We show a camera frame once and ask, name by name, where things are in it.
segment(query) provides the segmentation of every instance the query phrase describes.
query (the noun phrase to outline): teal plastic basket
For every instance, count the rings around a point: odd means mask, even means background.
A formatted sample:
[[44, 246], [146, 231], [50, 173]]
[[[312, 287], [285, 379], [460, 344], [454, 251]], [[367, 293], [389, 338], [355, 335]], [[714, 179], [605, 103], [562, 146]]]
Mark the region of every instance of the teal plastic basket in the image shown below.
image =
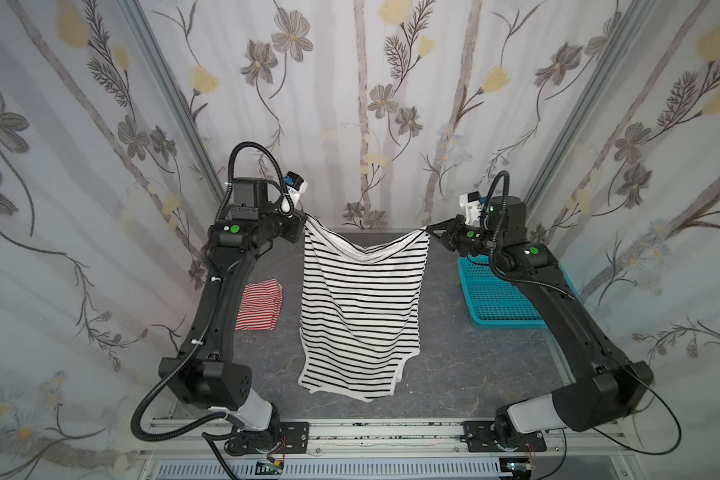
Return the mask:
[[[487, 264], [485, 255], [472, 257], [478, 264]], [[458, 259], [461, 288], [467, 301], [472, 325], [479, 329], [547, 328], [533, 304], [515, 285], [496, 277], [488, 265], [472, 264], [466, 257]], [[568, 275], [563, 272], [570, 289]]]

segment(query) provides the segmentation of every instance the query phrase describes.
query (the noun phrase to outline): floral curtain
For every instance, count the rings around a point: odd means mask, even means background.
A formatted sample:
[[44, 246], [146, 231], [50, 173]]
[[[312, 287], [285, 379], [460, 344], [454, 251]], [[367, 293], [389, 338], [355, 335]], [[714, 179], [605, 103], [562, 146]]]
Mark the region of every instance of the floral curtain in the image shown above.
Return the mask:
[[[593, 317], [683, 427], [650, 478], [720, 478], [720, 0], [661, 2], [534, 209]], [[623, 427], [647, 451], [676, 430], [659, 402]]]
[[138, 476], [216, 209], [158, 91], [115, 3], [0, 1], [0, 478]]
[[[226, 178], [254, 140], [333, 228], [413, 228], [501, 169], [524, 196], [628, 2], [140, 0]], [[241, 154], [236, 173], [272, 176]]]

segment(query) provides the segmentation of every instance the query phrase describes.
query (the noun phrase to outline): gray tabletop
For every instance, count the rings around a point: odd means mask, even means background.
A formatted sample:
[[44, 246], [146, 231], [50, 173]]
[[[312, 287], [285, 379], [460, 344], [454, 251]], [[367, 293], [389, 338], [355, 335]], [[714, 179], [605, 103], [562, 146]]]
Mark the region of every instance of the gray tabletop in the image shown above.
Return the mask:
[[[400, 234], [345, 236], [370, 246]], [[492, 417], [502, 405], [562, 386], [541, 331], [472, 327], [456, 260], [432, 241], [419, 303], [422, 353], [406, 362], [393, 396], [366, 403], [335, 393], [311, 394], [297, 383], [305, 358], [298, 335], [303, 243], [278, 239], [256, 265], [251, 282], [277, 278], [282, 284], [282, 311], [274, 331], [236, 334], [235, 362], [252, 368], [253, 389], [276, 404], [283, 418]], [[173, 417], [205, 413], [179, 404]]]

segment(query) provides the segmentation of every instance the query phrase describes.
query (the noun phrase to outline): red and white striped cloth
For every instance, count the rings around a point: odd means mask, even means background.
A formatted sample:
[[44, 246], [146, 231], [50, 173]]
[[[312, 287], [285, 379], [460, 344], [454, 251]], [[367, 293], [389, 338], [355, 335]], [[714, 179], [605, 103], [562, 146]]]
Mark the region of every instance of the red and white striped cloth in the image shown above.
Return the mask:
[[242, 292], [235, 330], [274, 330], [282, 306], [282, 285], [271, 279], [249, 283]]

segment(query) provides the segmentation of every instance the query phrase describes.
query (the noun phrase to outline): white striped garment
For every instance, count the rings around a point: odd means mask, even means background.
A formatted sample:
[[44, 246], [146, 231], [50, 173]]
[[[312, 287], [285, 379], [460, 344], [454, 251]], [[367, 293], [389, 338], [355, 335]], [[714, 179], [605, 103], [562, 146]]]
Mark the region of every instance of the white striped garment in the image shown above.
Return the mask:
[[428, 248], [423, 230], [363, 247], [307, 219], [299, 385], [365, 402], [394, 394], [405, 362], [420, 352]]
[[271, 279], [249, 283], [242, 292], [235, 330], [274, 330], [282, 306], [282, 285]]

